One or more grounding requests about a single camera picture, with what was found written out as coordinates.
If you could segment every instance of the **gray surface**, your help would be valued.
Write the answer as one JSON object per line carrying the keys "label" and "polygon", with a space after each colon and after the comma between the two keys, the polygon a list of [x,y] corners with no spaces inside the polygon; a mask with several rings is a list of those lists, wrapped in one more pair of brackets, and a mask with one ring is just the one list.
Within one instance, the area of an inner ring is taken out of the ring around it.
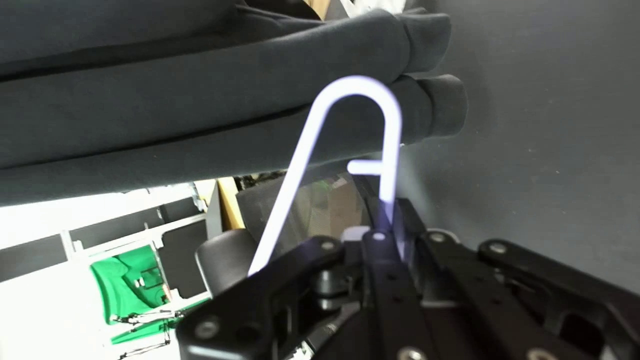
{"label": "gray surface", "polygon": [[0,283],[67,262],[61,236],[0,250]]}
{"label": "gray surface", "polygon": [[457,0],[457,139],[405,148],[403,192],[468,244],[501,236],[640,293],[640,2]]}

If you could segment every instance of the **metal mechanism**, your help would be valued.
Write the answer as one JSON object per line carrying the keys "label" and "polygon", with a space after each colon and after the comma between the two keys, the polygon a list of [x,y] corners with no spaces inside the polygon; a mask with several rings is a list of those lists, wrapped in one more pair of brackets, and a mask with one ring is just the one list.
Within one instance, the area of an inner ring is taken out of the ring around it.
{"label": "metal mechanism", "polygon": [[609,350],[640,358],[637,295],[506,241],[468,250],[430,235],[406,201],[397,214],[385,241],[313,239],[187,314],[182,356],[588,360]]}

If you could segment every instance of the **screw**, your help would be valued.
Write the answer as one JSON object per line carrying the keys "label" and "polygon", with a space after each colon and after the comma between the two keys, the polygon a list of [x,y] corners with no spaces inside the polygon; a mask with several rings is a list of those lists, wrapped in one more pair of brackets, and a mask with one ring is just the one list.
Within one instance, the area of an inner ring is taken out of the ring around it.
{"label": "screw", "polygon": [[551,355],[549,350],[545,348],[533,348],[526,353],[526,358],[529,360],[558,360],[555,355]]}
{"label": "screw", "polygon": [[429,358],[416,348],[403,348],[399,353],[399,360],[429,360]]}
{"label": "screw", "polygon": [[323,250],[335,250],[336,244],[335,242],[323,242]]}
{"label": "screw", "polygon": [[496,253],[496,254],[504,254],[504,253],[506,253],[506,246],[501,244],[501,242],[495,242],[495,244],[490,244],[488,248],[490,248],[493,253]]}
{"label": "screw", "polygon": [[200,322],[197,329],[199,339],[214,339],[219,333],[221,333],[221,327],[214,320]]}
{"label": "screw", "polygon": [[433,232],[430,239],[433,239],[435,242],[444,242],[444,241],[447,241],[447,236],[441,235],[441,232]]}

